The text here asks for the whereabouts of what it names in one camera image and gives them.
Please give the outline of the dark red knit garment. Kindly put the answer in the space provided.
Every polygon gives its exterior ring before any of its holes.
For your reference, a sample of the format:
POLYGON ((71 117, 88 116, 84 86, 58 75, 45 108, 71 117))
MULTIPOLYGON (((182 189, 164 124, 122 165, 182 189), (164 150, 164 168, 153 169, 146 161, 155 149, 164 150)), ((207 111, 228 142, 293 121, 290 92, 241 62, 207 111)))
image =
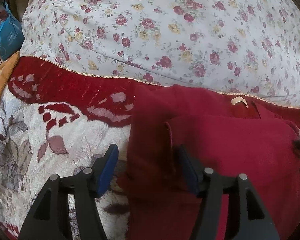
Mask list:
POLYGON ((173 148, 224 176, 245 173, 281 239, 300 222, 300 109, 179 85, 135 88, 127 168, 118 180, 130 209, 127 239, 188 239, 199 199, 173 148))

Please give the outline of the red white floral plush blanket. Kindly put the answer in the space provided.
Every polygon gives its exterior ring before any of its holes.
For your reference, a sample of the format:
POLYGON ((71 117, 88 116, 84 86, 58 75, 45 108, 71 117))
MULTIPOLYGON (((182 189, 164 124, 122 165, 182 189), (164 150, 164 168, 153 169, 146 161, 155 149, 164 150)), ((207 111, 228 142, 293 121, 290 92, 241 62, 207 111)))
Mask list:
MULTIPOLYGON (((0 239, 19 239, 23 222, 51 175, 78 174, 103 157, 110 144, 118 147, 119 158, 109 189, 95 203, 106 239, 127 239, 129 202, 117 180, 127 168, 138 85, 165 87, 83 74, 20 56, 0 99, 0 239)), ((243 93, 217 93, 234 95, 232 103, 249 96, 300 109, 243 93)), ((73 195, 68 203, 72 239, 81 239, 73 195)), ((225 239, 227 212, 224 195, 216 239, 225 239)), ((300 239, 300 222, 287 239, 300 239)))

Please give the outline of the white floral bed sheet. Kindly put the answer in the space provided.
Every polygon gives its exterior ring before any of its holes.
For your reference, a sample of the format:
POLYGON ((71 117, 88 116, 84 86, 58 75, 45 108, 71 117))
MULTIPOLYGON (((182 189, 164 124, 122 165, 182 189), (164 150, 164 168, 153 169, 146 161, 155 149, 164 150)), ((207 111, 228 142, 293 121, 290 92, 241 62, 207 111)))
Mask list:
POLYGON ((292 0, 33 0, 21 55, 81 73, 300 106, 292 0))

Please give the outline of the blue plastic bag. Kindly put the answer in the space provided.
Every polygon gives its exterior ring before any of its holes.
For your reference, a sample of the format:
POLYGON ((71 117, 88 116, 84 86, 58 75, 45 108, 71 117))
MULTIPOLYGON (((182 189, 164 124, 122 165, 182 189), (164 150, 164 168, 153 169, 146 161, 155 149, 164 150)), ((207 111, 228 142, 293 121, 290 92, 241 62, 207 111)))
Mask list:
POLYGON ((0 57, 5 61, 21 48, 25 37, 21 23, 11 13, 6 1, 4 8, 7 12, 7 18, 0 23, 0 57))

